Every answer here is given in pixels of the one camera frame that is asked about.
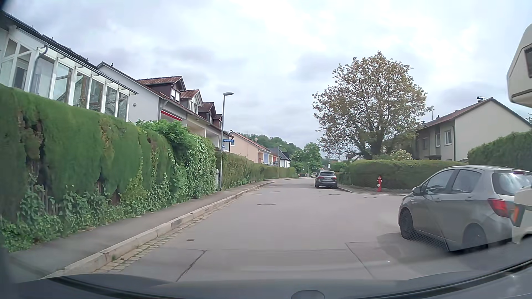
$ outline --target cloud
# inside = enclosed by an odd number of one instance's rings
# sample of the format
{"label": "cloud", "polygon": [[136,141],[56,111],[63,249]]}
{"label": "cloud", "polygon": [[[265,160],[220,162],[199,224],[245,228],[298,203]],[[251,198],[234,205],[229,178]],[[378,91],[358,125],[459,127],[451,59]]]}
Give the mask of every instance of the cloud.
{"label": "cloud", "polygon": [[311,95],[334,83],[338,63],[377,51],[413,67],[440,115],[479,95],[530,111],[505,92],[527,0],[17,0],[6,10],[93,63],[134,78],[181,75],[217,111],[233,91],[226,128],[299,147],[320,136]]}

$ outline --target side mirror housing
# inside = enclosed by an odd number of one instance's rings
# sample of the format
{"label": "side mirror housing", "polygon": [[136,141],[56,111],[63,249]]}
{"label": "side mirror housing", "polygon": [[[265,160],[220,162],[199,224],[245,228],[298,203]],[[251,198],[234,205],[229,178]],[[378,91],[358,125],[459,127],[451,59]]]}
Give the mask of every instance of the side mirror housing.
{"label": "side mirror housing", "polygon": [[417,186],[412,189],[412,193],[415,195],[421,195],[421,187]]}

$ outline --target road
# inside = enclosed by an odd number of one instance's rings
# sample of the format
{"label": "road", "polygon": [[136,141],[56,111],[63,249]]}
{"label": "road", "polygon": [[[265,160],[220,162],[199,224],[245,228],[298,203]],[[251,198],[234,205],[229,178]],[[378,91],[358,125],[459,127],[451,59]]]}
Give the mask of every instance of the road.
{"label": "road", "polygon": [[[151,242],[111,272],[168,281],[410,279],[509,262],[506,247],[464,255],[401,238],[401,198],[315,189],[306,178],[279,180]],[[494,256],[504,258],[497,263]]]}

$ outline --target white vehicle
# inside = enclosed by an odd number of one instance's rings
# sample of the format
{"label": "white vehicle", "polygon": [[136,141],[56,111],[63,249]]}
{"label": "white vehicle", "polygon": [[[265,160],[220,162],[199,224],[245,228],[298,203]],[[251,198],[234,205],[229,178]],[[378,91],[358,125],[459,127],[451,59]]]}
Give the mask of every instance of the white vehicle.
{"label": "white vehicle", "polygon": [[[532,24],[527,27],[506,74],[510,102],[532,107]],[[532,235],[532,186],[516,192],[511,214],[512,241]]]}

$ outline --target red fire hydrant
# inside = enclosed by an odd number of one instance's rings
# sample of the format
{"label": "red fire hydrant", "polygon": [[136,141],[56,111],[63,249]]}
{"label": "red fire hydrant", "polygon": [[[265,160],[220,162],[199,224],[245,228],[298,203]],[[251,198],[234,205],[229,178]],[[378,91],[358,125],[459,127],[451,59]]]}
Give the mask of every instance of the red fire hydrant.
{"label": "red fire hydrant", "polygon": [[383,188],[383,178],[379,176],[377,179],[377,192],[381,192]]}

